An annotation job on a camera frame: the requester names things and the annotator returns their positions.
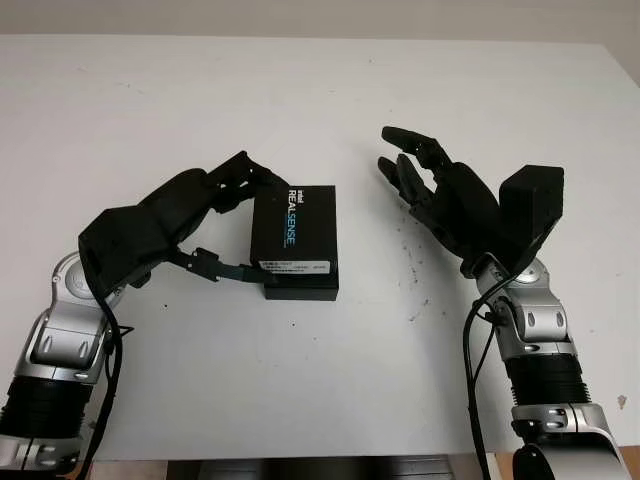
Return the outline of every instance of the white table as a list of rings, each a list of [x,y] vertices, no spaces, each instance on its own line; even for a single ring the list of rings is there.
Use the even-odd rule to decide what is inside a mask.
[[[475,286],[377,172],[397,153],[387,124],[437,137],[494,191],[526,163],[565,168],[541,258],[594,401],[639,443],[640,90],[591,45],[0,37],[0,385],[84,226],[246,149],[291,183],[337,186],[338,301],[157,268],[116,311],[136,331],[98,457],[470,451]],[[251,214],[211,214],[185,249],[247,261]],[[479,396],[488,448],[517,447],[495,346]]]

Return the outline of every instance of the black ribbed segment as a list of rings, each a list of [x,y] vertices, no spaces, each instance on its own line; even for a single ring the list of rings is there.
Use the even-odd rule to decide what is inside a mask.
[[[78,435],[92,387],[76,382],[15,377],[0,414],[0,434],[73,438]]]
[[[505,365],[517,405],[590,401],[574,355],[529,355],[510,358]]]

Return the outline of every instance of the black box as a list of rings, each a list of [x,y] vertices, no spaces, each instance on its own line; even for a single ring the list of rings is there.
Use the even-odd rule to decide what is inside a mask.
[[[335,300],[338,294],[336,189],[261,189],[253,207],[251,263],[276,274],[265,296]]]

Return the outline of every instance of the robotic hand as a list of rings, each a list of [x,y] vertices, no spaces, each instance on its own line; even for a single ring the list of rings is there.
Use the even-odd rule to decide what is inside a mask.
[[[463,350],[471,429],[485,480],[490,476],[475,398],[478,370],[474,374],[469,355],[471,324],[485,304],[511,379],[512,426],[525,443],[514,456],[514,478],[630,479],[602,408],[590,402],[582,382],[549,272],[535,258],[562,216],[563,170],[527,165],[502,183],[498,204],[473,170],[453,163],[435,139],[394,127],[385,127],[382,137],[433,172],[435,192],[405,154],[396,163],[378,161],[411,215],[462,258],[462,274],[475,278],[482,294],[465,322]]]
[[[213,281],[272,280],[263,270],[226,265],[202,248],[188,255],[177,245],[210,208],[225,213],[254,197],[258,188],[286,187],[284,180],[240,152],[210,173],[187,170],[138,205],[98,216],[80,234],[79,253],[56,266],[51,306],[36,320],[18,361],[0,415],[0,471],[55,478],[73,470],[83,443],[79,432],[85,404],[105,366],[107,393],[78,476],[85,478],[104,433],[122,363],[121,327],[111,308],[124,287],[144,285],[161,262]]]

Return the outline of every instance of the white wall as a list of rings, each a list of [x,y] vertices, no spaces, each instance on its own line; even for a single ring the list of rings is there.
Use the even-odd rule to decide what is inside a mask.
[[[603,43],[640,83],[640,0],[0,0],[0,33]]]

